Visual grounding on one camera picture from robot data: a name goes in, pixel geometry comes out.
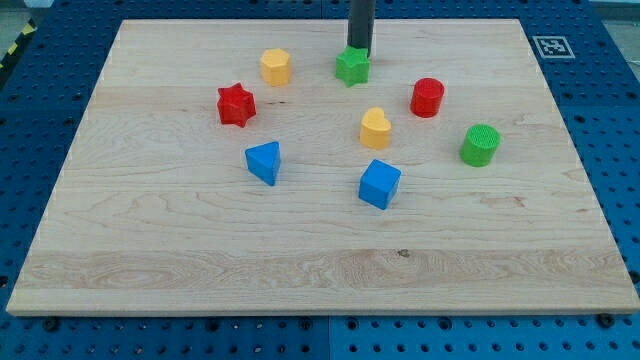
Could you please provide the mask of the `black cylindrical robot arm rod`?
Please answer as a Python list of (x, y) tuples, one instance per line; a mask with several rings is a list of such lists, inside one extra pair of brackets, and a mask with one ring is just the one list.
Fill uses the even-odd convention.
[(351, 0), (347, 23), (347, 45), (371, 53), (375, 22), (375, 0)]

